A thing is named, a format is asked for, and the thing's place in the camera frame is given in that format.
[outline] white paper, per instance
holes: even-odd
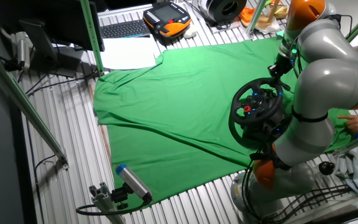
[[[111,38],[103,39],[103,42],[101,58],[104,68],[127,70],[155,66],[153,38]]]

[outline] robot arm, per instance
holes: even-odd
[[[293,47],[294,40],[307,25],[335,13],[335,7],[325,0],[292,1],[288,11],[284,38],[278,49],[276,63],[268,68],[271,76],[280,78],[292,69],[290,64],[291,48]]]
[[[248,192],[246,197],[259,213],[276,211],[276,200],[313,188],[314,173],[305,162],[324,153],[333,140],[335,130],[328,110],[358,109],[358,53],[343,37],[338,21],[323,19],[333,13],[332,5],[324,0],[291,2],[277,61],[268,69],[273,80],[287,73],[292,68],[291,47],[298,39],[297,49],[309,65],[301,72],[295,87],[293,117],[282,135],[264,151],[268,156],[259,156],[255,161],[249,185],[242,186],[243,182],[236,178],[232,186],[232,189],[240,187],[242,194]],[[277,93],[276,99],[282,98],[282,93]],[[231,116],[237,123],[241,121]],[[248,206],[242,201],[234,203],[240,209]]]

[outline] green cloth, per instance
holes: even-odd
[[[108,126],[112,164],[126,163],[153,192],[154,203],[248,166],[253,150],[231,136],[232,97],[241,86],[269,77],[279,40],[166,50],[155,67],[116,70],[101,77],[94,94],[99,124]],[[282,81],[294,90],[293,72]],[[293,94],[284,92],[290,107]],[[337,115],[333,145],[351,140]],[[114,172],[116,187],[122,180]],[[130,195],[129,205],[140,204]]]

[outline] gaming steering wheel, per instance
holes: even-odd
[[[277,92],[261,88],[267,84]],[[245,101],[240,101],[240,97],[249,89],[252,95],[247,96]],[[258,78],[245,84],[234,95],[231,103],[230,117],[242,126],[252,126],[263,123],[271,118],[280,109],[283,103],[283,89],[273,78]],[[243,108],[244,116],[238,115],[238,109]]]

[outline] metal grid surface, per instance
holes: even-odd
[[[289,5],[286,0],[282,2],[287,6]],[[256,7],[256,5],[255,0],[247,2],[247,7]],[[149,7],[150,5],[146,5],[100,13],[99,22],[101,26],[107,26],[118,22],[141,19],[142,12]],[[192,25],[196,26],[198,30],[197,36],[191,39],[174,40],[165,44],[156,41],[154,46],[155,58],[167,49],[249,40],[246,36],[246,30],[242,26],[213,34],[204,20],[200,16],[197,17],[187,4],[182,3],[182,7],[190,13]],[[279,23],[284,24],[286,20],[279,21]],[[252,40],[273,36],[256,33]],[[95,67],[90,67],[90,65],[96,63],[92,52],[84,54],[82,59],[81,72],[76,73],[77,78],[83,77],[95,69]],[[21,87],[27,91],[43,76],[39,73],[25,75]],[[71,79],[47,75],[39,83],[39,86],[66,80]],[[60,145],[64,147],[70,165],[68,170],[62,170],[56,164],[56,158],[52,158],[37,169],[45,223],[109,223],[105,217],[86,217],[75,213],[76,207],[91,203],[91,195],[88,192],[90,185],[98,185],[104,181],[110,189],[114,188],[107,129],[98,126],[97,117],[93,112],[92,90],[94,90],[96,81],[97,78],[92,78],[87,81],[79,80],[78,82],[57,85],[38,91],[30,97],[42,119]],[[29,126],[29,133],[26,132],[25,134],[25,138],[29,158],[33,154],[35,164],[52,155],[52,151],[31,125]],[[30,145],[33,147],[33,153],[30,150]],[[330,158],[327,155],[321,155],[308,164],[315,166],[321,161],[329,160]],[[33,173],[31,175],[37,217],[39,223],[42,223],[34,175]],[[221,177],[197,188],[187,190],[140,212],[124,215],[124,219],[126,223],[244,223],[242,213],[238,211],[230,198],[230,185],[235,175],[237,174]],[[337,177],[331,176],[318,184],[319,187],[332,187],[343,183]],[[288,205],[291,200],[292,198],[283,199],[283,205]],[[319,208],[324,207],[322,203],[313,205],[299,211],[296,217],[302,217],[302,215],[310,213],[312,209],[316,210],[318,206],[320,206]]]

